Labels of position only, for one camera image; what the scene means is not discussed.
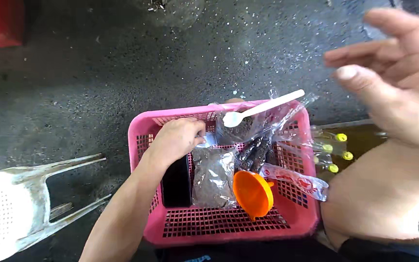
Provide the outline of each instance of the forearm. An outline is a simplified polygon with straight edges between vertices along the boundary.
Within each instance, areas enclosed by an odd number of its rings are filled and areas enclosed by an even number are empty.
[[[151,200],[166,167],[145,153],[135,171],[106,206],[85,244],[81,262],[128,261],[143,235]]]
[[[321,210],[335,247],[349,236],[419,239],[419,149],[396,141],[372,149],[333,179]]]

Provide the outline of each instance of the bag of soil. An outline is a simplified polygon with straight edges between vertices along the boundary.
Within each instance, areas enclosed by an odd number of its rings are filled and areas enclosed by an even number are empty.
[[[235,208],[232,191],[236,147],[192,150],[195,164],[192,202],[197,207]]]

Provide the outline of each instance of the left hand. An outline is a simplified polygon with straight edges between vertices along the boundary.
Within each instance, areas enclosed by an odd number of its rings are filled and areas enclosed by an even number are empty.
[[[167,169],[195,146],[206,143],[205,130],[205,122],[193,117],[171,120],[164,124],[145,154],[151,156],[154,164]]]

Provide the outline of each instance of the white plastic chair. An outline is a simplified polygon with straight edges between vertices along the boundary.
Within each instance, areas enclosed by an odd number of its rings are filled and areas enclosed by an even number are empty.
[[[0,170],[0,261],[31,247],[105,203],[111,194],[54,223],[49,222],[70,210],[72,203],[50,210],[46,179],[105,159],[96,154],[53,164]]]

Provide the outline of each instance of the concrete floor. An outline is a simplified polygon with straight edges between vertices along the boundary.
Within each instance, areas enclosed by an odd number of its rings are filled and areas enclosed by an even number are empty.
[[[303,88],[321,96],[314,124],[366,117],[322,54],[369,40],[361,17],[387,0],[171,0],[166,12],[147,3],[27,0],[26,44],[0,49],[0,169],[108,158],[51,178],[52,206],[77,210],[117,190],[130,172],[127,129],[143,111]],[[77,261],[99,214],[7,261]]]

